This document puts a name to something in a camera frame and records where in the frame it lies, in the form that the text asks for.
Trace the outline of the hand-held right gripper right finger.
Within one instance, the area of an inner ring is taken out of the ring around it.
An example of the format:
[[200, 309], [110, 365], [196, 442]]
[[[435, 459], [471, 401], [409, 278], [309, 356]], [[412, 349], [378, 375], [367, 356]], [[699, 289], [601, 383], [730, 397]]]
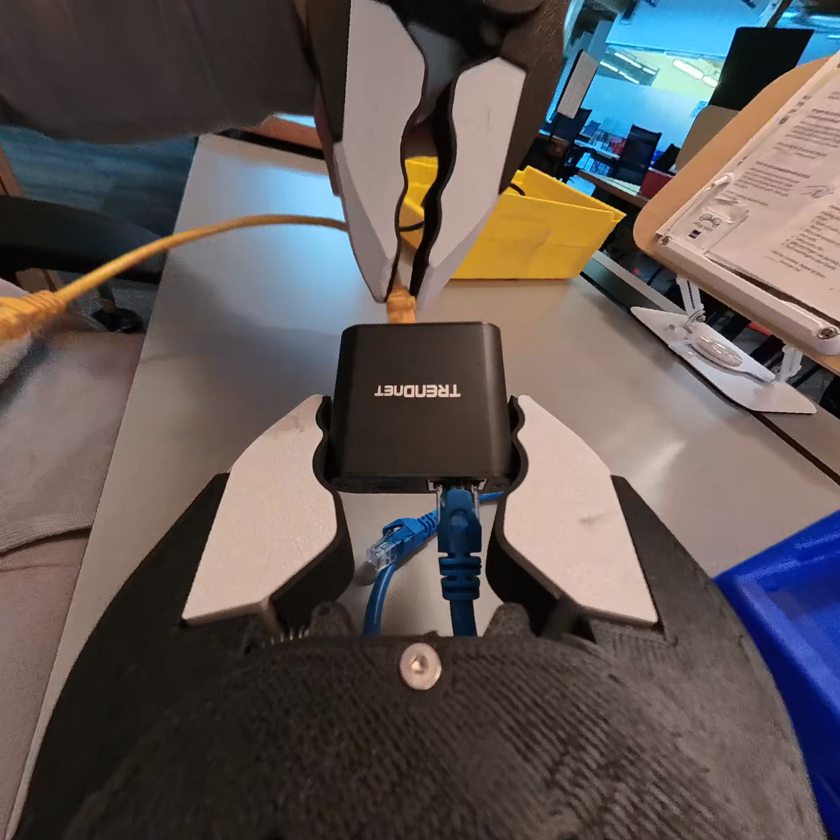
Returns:
[[537, 636], [595, 639], [593, 622], [655, 629], [659, 615], [614, 476], [529, 396], [513, 397], [511, 485], [489, 537], [489, 585]]

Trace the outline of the grey desk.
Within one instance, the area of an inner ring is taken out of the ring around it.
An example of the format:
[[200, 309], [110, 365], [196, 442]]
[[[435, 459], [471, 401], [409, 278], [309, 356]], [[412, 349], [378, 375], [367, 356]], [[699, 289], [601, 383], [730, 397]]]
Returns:
[[[659, 622], [363, 638], [338, 601], [269, 644], [181, 619], [235, 457], [333, 390], [379, 322], [345, 236], [263, 227], [168, 258], [39, 723], [22, 838], [825, 838], [787, 711], [691, 548], [756, 549], [837, 501], [585, 280], [451, 283], [509, 393], [611, 471]], [[818, 496], [822, 491], [827, 501]], [[760, 534], [770, 511], [794, 517]]]

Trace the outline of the yellow plastic bin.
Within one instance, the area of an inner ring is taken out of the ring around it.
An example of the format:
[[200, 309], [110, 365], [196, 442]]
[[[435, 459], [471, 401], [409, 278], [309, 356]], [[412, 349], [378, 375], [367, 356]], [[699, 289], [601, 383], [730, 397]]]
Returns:
[[566, 280], [576, 277], [624, 219], [614, 207], [582, 194], [531, 167], [517, 172], [514, 189], [499, 192], [500, 166], [485, 171], [478, 159], [459, 155], [440, 193], [440, 228], [427, 244], [426, 212], [437, 166], [406, 162], [408, 180], [400, 233], [420, 262], [457, 280]]

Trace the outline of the black network switch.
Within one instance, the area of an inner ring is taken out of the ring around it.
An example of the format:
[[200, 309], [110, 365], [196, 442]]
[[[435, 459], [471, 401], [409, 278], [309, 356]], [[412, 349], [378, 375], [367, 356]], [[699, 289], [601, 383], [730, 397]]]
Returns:
[[341, 491], [507, 487], [513, 444], [501, 331], [488, 322], [343, 331], [325, 476]]

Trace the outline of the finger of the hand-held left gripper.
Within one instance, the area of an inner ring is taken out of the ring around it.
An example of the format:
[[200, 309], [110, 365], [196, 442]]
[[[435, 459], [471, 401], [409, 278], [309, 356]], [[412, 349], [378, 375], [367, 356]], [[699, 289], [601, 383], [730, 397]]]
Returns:
[[435, 117], [437, 173], [423, 200], [410, 284], [419, 309], [439, 296], [498, 204], [525, 79], [501, 57], [468, 66]]
[[426, 74], [423, 52], [392, 7], [351, 2], [342, 136], [333, 156], [351, 248], [379, 303], [396, 273], [406, 190], [403, 140]]

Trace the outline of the person's grey sweatshirt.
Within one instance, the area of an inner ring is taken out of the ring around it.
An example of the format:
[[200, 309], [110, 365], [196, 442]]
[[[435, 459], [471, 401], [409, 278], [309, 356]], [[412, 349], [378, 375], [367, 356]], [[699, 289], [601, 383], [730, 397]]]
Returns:
[[2, 345], [1, 823], [5, 833], [144, 336]]

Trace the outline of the printed paper sheets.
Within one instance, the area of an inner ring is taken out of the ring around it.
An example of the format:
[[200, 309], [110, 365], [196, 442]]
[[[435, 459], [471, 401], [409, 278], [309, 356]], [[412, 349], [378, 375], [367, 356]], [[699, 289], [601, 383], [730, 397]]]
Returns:
[[838, 54], [657, 235], [709, 286], [800, 310], [819, 340], [838, 334]]

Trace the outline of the tan document stand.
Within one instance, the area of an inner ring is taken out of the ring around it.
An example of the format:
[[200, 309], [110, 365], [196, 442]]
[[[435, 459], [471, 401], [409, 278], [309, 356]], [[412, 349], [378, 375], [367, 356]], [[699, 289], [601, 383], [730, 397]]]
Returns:
[[[707, 180], [769, 123], [773, 115], [800, 90], [830, 59], [824, 58], [783, 74], [769, 84], [741, 111], [733, 113], [677, 175], [651, 199], [634, 226], [636, 245], [662, 266], [672, 270], [678, 283], [682, 310], [667, 312], [640, 306], [631, 313], [669, 351], [678, 356], [699, 377], [729, 401], [753, 413], [771, 415], [813, 415], [817, 406], [798, 392], [790, 379], [798, 374], [805, 356], [814, 361], [838, 363], [838, 334], [825, 333], [826, 341], [808, 333], [803, 312], [784, 307], [778, 301], [755, 305], [744, 294], [723, 286], [709, 286], [703, 277], [681, 268], [658, 251], [657, 230], [671, 215], [697, 194]], [[729, 309], [767, 330], [781, 341], [780, 369], [767, 366], [741, 351], [707, 321], [701, 292], [718, 299]]]

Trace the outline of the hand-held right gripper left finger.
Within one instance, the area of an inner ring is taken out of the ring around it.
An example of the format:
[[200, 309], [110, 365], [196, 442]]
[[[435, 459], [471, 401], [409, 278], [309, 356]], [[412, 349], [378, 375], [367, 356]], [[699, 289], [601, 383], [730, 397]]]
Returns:
[[182, 620], [255, 616], [271, 634], [308, 627], [354, 577], [340, 495], [324, 476], [328, 397], [312, 395], [234, 462]]

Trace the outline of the blue plastic bin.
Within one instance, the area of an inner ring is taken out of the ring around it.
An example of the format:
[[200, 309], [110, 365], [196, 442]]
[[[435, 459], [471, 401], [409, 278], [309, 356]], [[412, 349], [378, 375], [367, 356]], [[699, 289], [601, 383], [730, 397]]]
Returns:
[[839, 838], [839, 513], [715, 577], [770, 669]]

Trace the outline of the black office chair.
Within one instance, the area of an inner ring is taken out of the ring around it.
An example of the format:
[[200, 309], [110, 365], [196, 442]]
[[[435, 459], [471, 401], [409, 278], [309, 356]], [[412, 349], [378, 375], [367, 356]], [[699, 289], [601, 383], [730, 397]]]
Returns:
[[[21, 287], [18, 276], [27, 270], [86, 275], [161, 238], [144, 227], [101, 213], [1, 195], [2, 278], [17, 287]], [[117, 279], [157, 286], [164, 265], [165, 255], [161, 252], [137, 266], [123, 269]], [[108, 282], [97, 294], [100, 308], [92, 317], [102, 327], [117, 333], [144, 331], [139, 314], [117, 305]]]

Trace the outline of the black monitor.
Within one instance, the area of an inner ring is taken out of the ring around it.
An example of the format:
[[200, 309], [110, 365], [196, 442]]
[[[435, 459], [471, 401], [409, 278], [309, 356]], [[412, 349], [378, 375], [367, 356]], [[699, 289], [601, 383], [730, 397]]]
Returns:
[[737, 28], [709, 106], [743, 110], [769, 84], [797, 66], [813, 34], [810, 28]]

